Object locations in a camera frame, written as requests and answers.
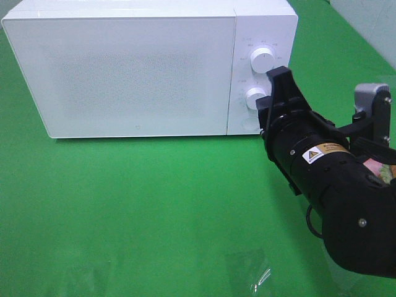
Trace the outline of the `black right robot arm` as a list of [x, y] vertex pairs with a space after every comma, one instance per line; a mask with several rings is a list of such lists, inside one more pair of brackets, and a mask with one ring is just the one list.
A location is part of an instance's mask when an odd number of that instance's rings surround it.
[[336, 127], [311, 109], [289, 68], [267, 76], [272, 92], [256, 101], [265, 151], [320, 216], [316, 236], [340, 267], [395, 277], [395, 181], [383, 181], [368, 166], [395, 169], [389, 86], [357, 85], [352, 122]]

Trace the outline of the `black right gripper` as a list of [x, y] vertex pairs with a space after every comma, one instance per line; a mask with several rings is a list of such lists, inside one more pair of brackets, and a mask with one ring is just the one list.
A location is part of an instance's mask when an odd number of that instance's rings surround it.
[[346, 137], [311, 109], [292, 71], [280, 66], [267, 72], [271, 96], [256, 100], [265, 149], [275, 163], [349, 163]]

